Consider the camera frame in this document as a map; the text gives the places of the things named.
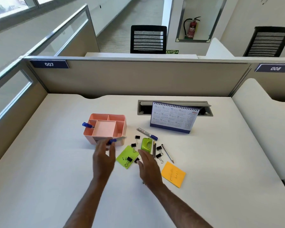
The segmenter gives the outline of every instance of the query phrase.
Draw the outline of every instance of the pink desk organizer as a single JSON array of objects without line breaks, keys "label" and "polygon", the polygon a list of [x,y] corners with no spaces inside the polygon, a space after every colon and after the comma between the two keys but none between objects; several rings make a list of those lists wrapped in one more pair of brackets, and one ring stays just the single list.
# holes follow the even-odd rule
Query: pink desk organizer
[{"label": "pink desk organizer", "polygon": [[[125,115],[91,114],[88,123],[95,126],[95,128],[86,127],[84,129],[84,136],[92,145],[96,145],[96,142],[103,138],[125,136],[127,130]],[[115,145],[123,146],[124,143],[125,140],[123,139],[117,141]]]}]

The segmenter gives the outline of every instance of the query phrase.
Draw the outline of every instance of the spiral binding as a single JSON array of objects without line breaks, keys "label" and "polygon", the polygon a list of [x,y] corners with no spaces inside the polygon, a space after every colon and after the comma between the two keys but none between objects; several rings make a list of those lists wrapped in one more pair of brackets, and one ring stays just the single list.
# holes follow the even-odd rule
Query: spiral binding
[{"label": "spiral binding", "polygon": [[195,111],[199,110],[199,109],[194,108],[194,107],[183,107],[181,105],[162,103],[162,102],[158,102],[158,101],[154,101],[153,103],[155,103],[156,105],[171,106],[171,107],[180,108],[180,109],[189,109],[189,110],[195,110]]}]

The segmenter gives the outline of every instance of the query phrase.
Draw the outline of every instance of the hand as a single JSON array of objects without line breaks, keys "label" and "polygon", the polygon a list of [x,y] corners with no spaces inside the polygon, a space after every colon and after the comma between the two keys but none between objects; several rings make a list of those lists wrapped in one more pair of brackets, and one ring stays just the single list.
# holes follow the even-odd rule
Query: hand
[{"label": "hand", "polygon": [[115,142],[110,146],[109,156],[105,153],[110,139],[99,141],[93,154],[93,180],[104,184],[107,183],[115,164]]},{"label": "hand", "polygon": [[156,160],[151,154],[142,149],[139,149],[138,152],[143,161],[143,163],[137,161],[140,178],[152,192],[162,188],[164,186],[163,179]]}]

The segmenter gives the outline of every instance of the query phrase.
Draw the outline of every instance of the gray carpet floor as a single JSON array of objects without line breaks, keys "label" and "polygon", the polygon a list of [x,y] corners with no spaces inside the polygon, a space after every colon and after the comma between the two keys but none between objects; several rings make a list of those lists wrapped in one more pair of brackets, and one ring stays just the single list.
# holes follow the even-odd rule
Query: gray carpet floor
[{"label": "gray carpet floor", "polygon": [[132,0],[97,37],[100,52],[129,53],[132,25],[161,25],[163,0]]}]

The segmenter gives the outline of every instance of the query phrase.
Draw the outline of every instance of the red fire extinguisher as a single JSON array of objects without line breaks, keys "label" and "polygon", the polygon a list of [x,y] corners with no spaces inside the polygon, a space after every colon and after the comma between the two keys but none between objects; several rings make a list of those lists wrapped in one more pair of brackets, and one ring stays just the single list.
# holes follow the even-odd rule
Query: red fire extinguisher
[{"label": "red fire extinguisher", "polygon": [[[185,37],[186,37],[186,38],[188,38],[188,39],[193,39],[194,34],[195,34],[195,32],[196,32],[197,25],[198,25],[197,21],[199,21],[199,22],[201,21],[201,20],[199,20],[198,18],[200,18],[200,17],[197,17],[197,18],[194,18],[194,19],[188,18],[188,19],[186,19],[186,20],[184,21],[184,30],[185,30]],[[187,32],[186,32],[186,28],[185,28],[185,23],[186,23],[186,21],[188,21],[188,20],[193,20],[193,21],[190,22],[190,26],[189,26],[188,33],[187,33]]]}]

